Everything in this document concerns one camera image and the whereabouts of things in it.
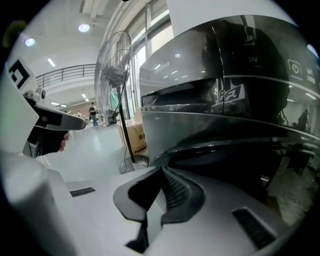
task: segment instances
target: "black sticker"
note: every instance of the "black sticker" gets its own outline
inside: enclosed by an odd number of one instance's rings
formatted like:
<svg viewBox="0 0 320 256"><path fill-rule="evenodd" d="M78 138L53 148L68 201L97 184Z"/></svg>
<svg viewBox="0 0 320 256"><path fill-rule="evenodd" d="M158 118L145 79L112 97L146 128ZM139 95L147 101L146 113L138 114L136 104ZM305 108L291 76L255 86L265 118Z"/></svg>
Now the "black sticker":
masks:
<svg viewBox="0 0 320 256"><path fill-rule="evenodd" d="M18 79L18 77L15 75L15 72L19 72L22 76L21 79ZM11 78L14 81L15 85L20 89L22 85L25 83L25 81L30 77L24 66L21 64L20 60L17 60L12 67L9 69L9 72L11 73Z"/></svg>

